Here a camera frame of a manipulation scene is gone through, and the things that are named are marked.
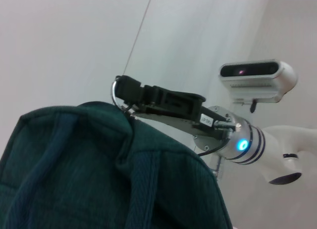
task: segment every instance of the backpack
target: backpack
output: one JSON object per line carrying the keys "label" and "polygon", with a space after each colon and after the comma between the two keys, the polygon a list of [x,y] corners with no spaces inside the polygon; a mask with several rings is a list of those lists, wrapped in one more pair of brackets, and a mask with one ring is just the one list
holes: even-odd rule
{"label": "backpack", "polygon": [[0,161],[0,228],[232,229],[207,165],[113,105],[20,117]]}

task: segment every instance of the navy stripe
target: navy stripe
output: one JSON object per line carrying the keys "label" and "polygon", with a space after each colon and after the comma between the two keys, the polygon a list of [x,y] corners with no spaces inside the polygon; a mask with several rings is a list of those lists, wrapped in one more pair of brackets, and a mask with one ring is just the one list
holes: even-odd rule
{"label": "navy stripe", "polygon": [[253,161],[251,161],[251,162],[249,162],[249,163],[242,164],[242,165],[246,166],[246,165],[252,164],[252,163],[254,163],[255,161],[257,161],[257,160],[262,156],[262,154],[263,154],[263,152],[264,152],[264,149],[265,149],[265,136],[264,136],[264,134],[263,134],[262,131],[261,131],[261,134],[262,134],[262,137],[263,137],[263,147],[262,147],[261,153],[260,153],[260,154],[258,155],[258,157],[256,157]]}
{"label": "navy stripe", "polygon": [[257,147],[256,151],[255,151],[254,154],[253,154],[250,158],[248,158],[247,160],[241,161],[241,162],[236,162],[236,163],[238,163],[238,164],[243,164],[243,163],[246,163],[246,162],[252,160],[255,156],[257,156],[257,154],[258,154],[258,152],[259,152],[259,150],[260,150],[260,148],[261,148],[261,143],[262,143],[261,133],[260,133],[260,131],[259,131],[258,129],[257,129],[257,131],[258,131],[258,135],[259,135],[259,144],[258,144],[258,147]]}
{"label": "navy stripe", "polygon": [[244,151],[244,152],[242,152],[239,156],[237,156],[237,157],[234,157],[234,158],[226,158],[227,160],[230,160],[230,161],[232,161],[232,160],[236,160],[236,159],[238,159],[238,158],[241,158],[241,157],[243,157],[248,151],[249,151],[249,149],[251,148],[251,145],[252,145],[252,142],[253,142],[253,131],[252,131],[252,126],[251,126],[251,124],[248,122],[248,121],[246,121],[247,122],[247,124],[249,125],[249,129],[250,129],[250,141],[249,141],[249,146],[248,146],[248,148]]}

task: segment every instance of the white robotic arm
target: white robotic arm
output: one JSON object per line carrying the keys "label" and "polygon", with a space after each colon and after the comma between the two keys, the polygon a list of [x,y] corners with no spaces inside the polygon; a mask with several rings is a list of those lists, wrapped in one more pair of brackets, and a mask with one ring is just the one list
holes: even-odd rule
{"label": "white robotic arm", "polygon": [[[251,105],[248,113],[255,111],[258,102],[279,102],[297,83],[291,66],[277,60],[226,64],[219,77],[236,106]],[[200,156],[214,153],[219,159],[255,167],[272,184],[297,180],[302,175],[297,153],[317,149],[317,130],[291,126],[261,130],[225,108],[203,107],[205,98],[200,95],[141,87],[129,76],[117,76],[111,95],[114,104],[129,116],[160,121],[193,135],[195,144],[205,150]]]}
{"label": "white robotic arm", "polygon": [[273,184],[287,184],[302,175],[298,152],[317,154],[317,129],[294,126],[271,126],[263,129],[267,146],[257,167]]}

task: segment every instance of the blue led light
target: blue led light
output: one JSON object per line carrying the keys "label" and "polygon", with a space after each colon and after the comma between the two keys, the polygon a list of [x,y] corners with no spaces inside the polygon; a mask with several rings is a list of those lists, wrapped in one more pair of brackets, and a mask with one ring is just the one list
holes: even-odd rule
{"label": "blue led light", "polygon": [[249,142],[246,139],[242,139],[237,144],[237,149],[239,151],[244,151],[249,145]]}

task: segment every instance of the cable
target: cable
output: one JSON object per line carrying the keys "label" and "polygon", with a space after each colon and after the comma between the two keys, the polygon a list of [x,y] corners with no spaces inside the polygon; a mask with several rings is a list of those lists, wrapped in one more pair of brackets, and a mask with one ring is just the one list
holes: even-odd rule
{"label": "cable", "polygon": [[216,148],[213,148],[213,149],[211,149],[211,150],[209,150],[209,151],[202,152],[202,153],[198,154],[198,156],[209,155],[209,154],[211,154],[211,153],[214,153],[214,152],[220,150],[221,148],[225,147],[225,146],[228,144],[229,140],[230,140],[230,139],[227,138],[227,139],[224,141],[224,143],[221,144],[220,146],[218,146],[218,147],[216,147]]}
{"label": "cable", "polygon": [[149,9],[149,6],[150,6],[151,1],[152,1],[152,0],[149,0],[148,5],[147,5],[147,7],[146,7],[146,9],[145,9],[145,12],[144,12],[144,15],[143,15],[141,24],[140,24],[140,26],[139,26],[139,30],[138,30],[137,36],[135,37],[135,40],[134,40],[134,43],[133,43],[131,52],[130,52],[129,57],[128,57],[128,60],[127,60],[127,64],[125,65],[125,68],[124,68],[124,71],[123,71],[123,74],[122,74],[122,75],[124,75],[125,72],[126,72],[126,70],[127,70],[128,64],[129,64],[130,59],[131,59],[131,56],[132,56],[132,53],[133,53],[133,51],[134,51],[135,45],[136,45],[136,43],[137,43],[137,40],[138,40],[138,38],[139,38],[139,35],[140,35],[140,32],[141,32],[141,28],[142,28],[142,26],[143,26],[143,22],[144,22],[144,19],[145,19],[145,16],[146,16],[147,13],[148,13],[148,9]]}

